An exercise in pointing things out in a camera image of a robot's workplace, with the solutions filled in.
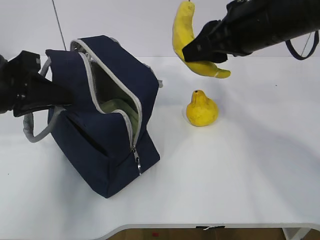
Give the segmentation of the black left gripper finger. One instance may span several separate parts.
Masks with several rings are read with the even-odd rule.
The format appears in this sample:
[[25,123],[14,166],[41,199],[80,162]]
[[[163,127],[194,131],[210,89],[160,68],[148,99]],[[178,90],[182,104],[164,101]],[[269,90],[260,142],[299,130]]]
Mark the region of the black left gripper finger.
[[21,117],[52,107],[70,106],[74,102],[72,92],[53,83],[38,73],[28,73],[14,82],[16,100],[13,115]]

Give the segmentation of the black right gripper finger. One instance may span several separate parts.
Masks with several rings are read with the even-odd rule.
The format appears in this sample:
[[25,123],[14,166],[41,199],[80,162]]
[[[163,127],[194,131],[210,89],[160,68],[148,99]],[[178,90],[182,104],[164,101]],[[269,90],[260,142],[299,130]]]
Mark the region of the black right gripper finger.
[[200,61],[224,63],[228,60],[228,55],[216,48],[208,36],[195,38],[182,48],[182,53],[187,63]]

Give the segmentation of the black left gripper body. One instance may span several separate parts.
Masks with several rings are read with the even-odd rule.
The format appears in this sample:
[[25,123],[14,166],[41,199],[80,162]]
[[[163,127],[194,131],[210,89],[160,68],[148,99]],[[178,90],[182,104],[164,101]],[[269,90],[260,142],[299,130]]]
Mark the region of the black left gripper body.
[[11,60],[0,57],[1,114],[12,111],[21,117],[40,105],[40,69],[40,55],[34,52],[23,50]]

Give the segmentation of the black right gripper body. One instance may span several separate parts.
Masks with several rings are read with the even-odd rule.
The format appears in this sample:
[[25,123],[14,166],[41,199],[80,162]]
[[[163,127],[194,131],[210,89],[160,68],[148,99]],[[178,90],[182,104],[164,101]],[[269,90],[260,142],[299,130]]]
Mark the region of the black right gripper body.
[[265,1],[233,0],[226,5],[226,10],[223,19],[207,22],[197,37],[209,37],[217,49],[235,57],[248,56],[261,49],[264,43],[258,33],[265,24]]

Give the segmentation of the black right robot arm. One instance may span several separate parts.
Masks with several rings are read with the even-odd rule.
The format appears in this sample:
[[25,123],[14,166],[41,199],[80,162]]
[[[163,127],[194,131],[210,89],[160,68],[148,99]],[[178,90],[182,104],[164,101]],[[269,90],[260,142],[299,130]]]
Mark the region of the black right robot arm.
[[314,33],[309,58],[320,42],[318,0],[233,0],[226,16],[207,22],[182,53],[186,62],[223,63],[228,55],[245,57],[267,47],[285,43],[291,55],[303,61],[291,40]]

